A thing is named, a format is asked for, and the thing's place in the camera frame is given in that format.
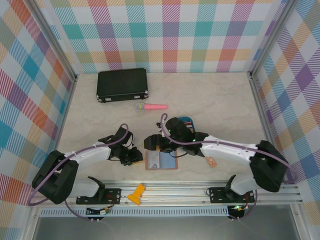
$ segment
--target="microphone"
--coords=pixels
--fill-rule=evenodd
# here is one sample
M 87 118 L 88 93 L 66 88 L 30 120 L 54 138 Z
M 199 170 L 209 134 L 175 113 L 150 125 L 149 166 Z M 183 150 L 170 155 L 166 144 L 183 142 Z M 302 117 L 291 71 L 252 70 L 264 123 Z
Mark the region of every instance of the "microphone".
M 143 112 L 146 110 L 167 109 L 167 108 L 168 106 L 165 104 L 148 104 L 148 103 L 139 102 L 135 105 L 135 109 L 138 112 Z

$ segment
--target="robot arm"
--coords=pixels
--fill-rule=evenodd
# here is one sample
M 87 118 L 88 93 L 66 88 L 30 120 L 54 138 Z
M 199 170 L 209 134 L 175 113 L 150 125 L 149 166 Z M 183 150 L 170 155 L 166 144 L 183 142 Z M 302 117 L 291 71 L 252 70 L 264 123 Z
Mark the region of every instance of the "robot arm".
M 182 148 L 192 156 L 229 159 L 250 167 L 249 174 L 233 175 L 229 179 L 224 192 L 230 201 L 257 188 L 269 192 L 279 191 L 287 167 L 259 152 L 276 156 L 286 163 L 287 161 L 268 141 L 262 140 L 259 144 L 221 141 L 207 133 L 191 132 L 176 117 L 168 120 L 165 127 L 170 132 L 172 141 L 161 134 L 154 134 L 144 140 L 145 149 L 169 153 Z M 38 188 L 41 194 L 55 204 L 62 203 L 68 197 L 77 196 L 93 197 L 100 203 L 105 194 L 105 185 L 94 177 L 88 177 L 91 180 L 75 181 L 77 172 L 113 157 L 117 157 L 125 166 L 142 161 L 142 153 L 136 147 L 132 147 L 133 134 L 128 131 L 125 135 L 126 132 L 126 129 L 120 127 L 115 135 L 99 139 L 92 147 L 82 149 L 77 154 L 64 154 L 57 150 L 51 152 L 33 179 L 32 187 Z M 56 169 L 56 172 L 50 175 L 53 169 Z
M 259 144 L 242 144 L 221 140 L 203 132 L 191 132 L 177 117 L 169 119 L 165 127 L 175 141 L 204 143 L 177 144 L 161 134 L 154 134 L 144 140 L 145 149 L 169 153 L 182 148 L 192 156 L 226 159 L 250 168 L 250 173 L 233 175 L 229 179 L 225 186 L 228 199 L 233 200 L 239 195 L 259 188 L 274 193 L 279 191 L 287 167 L 259 151 L 276 156 L 286 163 L 287 161 L 270 142 L 262 140 Z
M 49 177 L 39 192 L 55 204 L 62 203 L 68 197 L 77 196 L 94 197 L 99 202 L 104 197 L 105 185 L 90 176 L 88 177 L 90 180 L 75 180 L 77 172 L 113 157 L 118 158 L 124 166 L 142 161 L 142 153 L 137 147 L 132 147 L 133 134 L 130 131 L 119 143 L 105 146 L 120 140 L 125 133 L 126 129 L 120 127 L 115 135 L 99 139 L 93 145 L 94 147 L 87 147 L 77 154 L 52 151 L 34 177 L 32 187 L 36 189 L 63 159 L 75 154 Z

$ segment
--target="plaid wallpaper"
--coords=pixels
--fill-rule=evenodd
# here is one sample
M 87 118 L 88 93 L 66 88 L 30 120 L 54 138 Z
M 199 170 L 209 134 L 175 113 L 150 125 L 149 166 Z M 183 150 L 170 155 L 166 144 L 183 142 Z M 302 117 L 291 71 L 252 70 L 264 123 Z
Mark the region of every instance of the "plaid wallpaper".
M 286 5 L 287 1 L 288 0 L 281 0 L 281 3 L 279 5 L 278 9 L 276 10 L 275 15 L 273 16 L 272 21 L 271 21 L 267 31 L 265 32 L 265 34 L 263 36 L 263 39 L 262 39 L 262 41 L 261 41 L 261 43 L 259 45 L 259 48 L 257 49 L 257 51 L 256 51 L 256 53 L 254 55 L 253 61 L 251 62 L 251 65 L 250 65 L 248 71 L 252 71 L 253 70 L 253 68 L 254 68 L 254 66 L 255 66 L 255 64 L 257 62 L 257 59 L 260 56 L 260 53 L 261 53 L 262 49 L 265 47 L 266 43 L 269 40 L 270 33 L 274 30 L 274 27 L 276 26 L 276 23 L 277 23 L 279 17 L 281 16 L 281 14 L 282 14 L 282 11 L 285 8 L 285 5 Z
M 0 239 L 15 240 L 71 80 L 22 0 L 0 0 Z
M 79 63 L 82 68 L 80 73 L 129 68 L 152 73 L 246 72 L 269 10 L 279 4 L 276 0 L 46 1 L 52 13 L 37 1 L 73 66 Z M 59 23 L 54 24 L 52 14 Z
M 300 0 L 256 76 L 278 148 L 320 238 L 320 1 Z

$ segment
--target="white marble floor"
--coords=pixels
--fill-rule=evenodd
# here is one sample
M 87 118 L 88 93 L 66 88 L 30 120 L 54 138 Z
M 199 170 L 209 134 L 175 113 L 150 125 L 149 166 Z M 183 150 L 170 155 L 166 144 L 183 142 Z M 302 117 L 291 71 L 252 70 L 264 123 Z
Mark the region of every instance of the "white marble floor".
M 67 115 L 58 150 L 76 151 L 98 139 L 115 134 L 127 123 L 134 134 L 134 144 L 142 151 L 143 140 L 158 133 L 156 122 L 162 110 L 137 112 L 139 101 L 99 103 L 96 99 L 97 74 L 81 74 Z M 150 104 L 167 104 L 168 117 L 189 116 L 197 131 L 217 138 L 258 144 L 264 139 L 255 102 L 246 73 L 149 73 Z M 145 170 L 145 163 L 123 166 L 117 161 L 100 162 L 80 171 L 99 180 L 227 180 L 245 172 L 247 166 L 227 159 L 216 159 L 210 168 L 204 158 L 184 156 L 176 170 Z

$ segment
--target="tag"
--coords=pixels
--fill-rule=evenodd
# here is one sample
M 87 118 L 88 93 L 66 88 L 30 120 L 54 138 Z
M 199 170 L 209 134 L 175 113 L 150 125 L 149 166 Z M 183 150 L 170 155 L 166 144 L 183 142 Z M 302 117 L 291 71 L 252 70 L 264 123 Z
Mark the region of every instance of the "tag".
M 214 168 L 215 166 L 217 166 L 217 163 L 212 156 L 206 156 L 205 160 L 207 161 L 207 163 L 211 168 Z

